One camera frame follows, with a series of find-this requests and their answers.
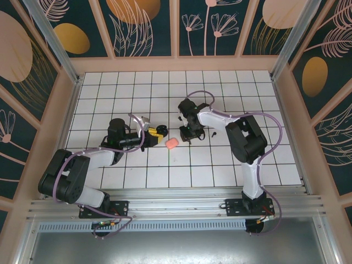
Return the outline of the small circuit board with LED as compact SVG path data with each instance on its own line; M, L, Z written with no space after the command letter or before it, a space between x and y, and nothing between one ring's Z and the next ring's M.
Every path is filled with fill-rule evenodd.
M91 229L92 230L112 230L119 224L116 221L99 221L99 222L92 222Z

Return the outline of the grey metal sheet panel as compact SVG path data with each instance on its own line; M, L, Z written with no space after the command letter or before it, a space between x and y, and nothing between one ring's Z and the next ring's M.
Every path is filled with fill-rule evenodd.
M243 230L41 233L30 264L327 264L309 218L287 218L268 235Z

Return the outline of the aluminium mounting rail beam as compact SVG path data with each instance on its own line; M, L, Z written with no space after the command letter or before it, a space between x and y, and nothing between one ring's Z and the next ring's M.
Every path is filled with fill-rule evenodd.
M312 217L326 213L319 195L309 195L302 186L274 186L268 191L282 208L283 217ZM241 188L152 188L107 191L111 200L127 200L128 215L135 220L176 220L225 218L220 209L226 199L240 198ZM76 205L52 199L33 200L26 214L33 221L75 221Z

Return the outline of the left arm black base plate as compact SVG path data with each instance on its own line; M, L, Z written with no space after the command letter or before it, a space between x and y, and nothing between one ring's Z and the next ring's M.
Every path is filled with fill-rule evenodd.
M103 202L100 207L95 208L95 210L102 212L100 214L92 209L84 207L79 210L78 217L80 219L100 219L100 218L111 218L106 216L106 214L116 216L127 216L129 209L128 201L108 201Z

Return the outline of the aluminium side rail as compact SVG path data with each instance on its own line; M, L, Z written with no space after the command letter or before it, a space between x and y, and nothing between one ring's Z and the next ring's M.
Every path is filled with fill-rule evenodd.
M291 121L289 119L289 115L288 115L286 106L284 104L283 97L282 97L280 89L279 89L279 87L278 87L278 85L276 84L275 81L272 81L272 85L273 85L273 89L274 89L274 92L276 94L276 97L278 99L278 105L279 105L279 108L280 108L280 112L282 114L285 130L286 130L286 133L287 133L287 137L288 137L288 140L289 140L290 147L291 147L292 152L293 152L293 157L294 157L294 160L295 160L295 163L296 163L296 166L297 166L297 170L298 170L298 173L299 173L299 176L300 176L300 180L302 182L302 186L305 187L306 193L308 195L312 195L312 189L311 189L309 180L307 179L306 171L305 171L305 168L304 168L304 165L303 165L303 160L302 160L302 158L300 156L300 152L299 152L299 149L298 149L297 141L296 141L295 136L294 136L293 127L292 127Z
M71 97L68 113L64 117L64 131L60 133L61 137L63 136L63 132L68 132L69 127L66 128L65 126L71 124L73 110L77 101L77 96L78 90L74 88L74 95ZM39 193L45 196L52 196L53 193L57 194L59 189L59 182L55 184L58 179L57 177L61 177L64 171L70 170L70 167L72 167L72 165L70 165L70 160L72 160L73 157L74 154L64 148L59 148L56 150L54 156L52 157L50 163L48 164L43 176L41 177L38 183Z

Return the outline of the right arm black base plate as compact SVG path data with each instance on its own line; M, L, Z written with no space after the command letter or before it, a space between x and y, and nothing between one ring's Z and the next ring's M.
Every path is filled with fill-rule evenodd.
M272 199L264 198L259 202L246 199L226 199L220 208L226 211L227 216L261 217L273 216L275 210Z

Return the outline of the aluminium frame post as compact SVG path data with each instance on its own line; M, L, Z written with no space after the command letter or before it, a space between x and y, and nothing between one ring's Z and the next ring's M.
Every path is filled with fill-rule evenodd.
M312 19L316 14L319 14L319 7L325 5L321 4L322 1L324 0L307 0L305 3L270 72L273 82L278 80L289 58L307 31Z
M70 80L74 84L77 84L79 82L79 75L74 69L66 51L64 50L60 40L55 34L52 25L47 20L44 13L42 12L42 9L39 3L37 2L37 0L23 0L23 2L27 7L27 10L29 11L29 13L32 15L40 31L43 33L44 37L48 41L48 44L53 49L54 54L60 61L63 69L68 74Z

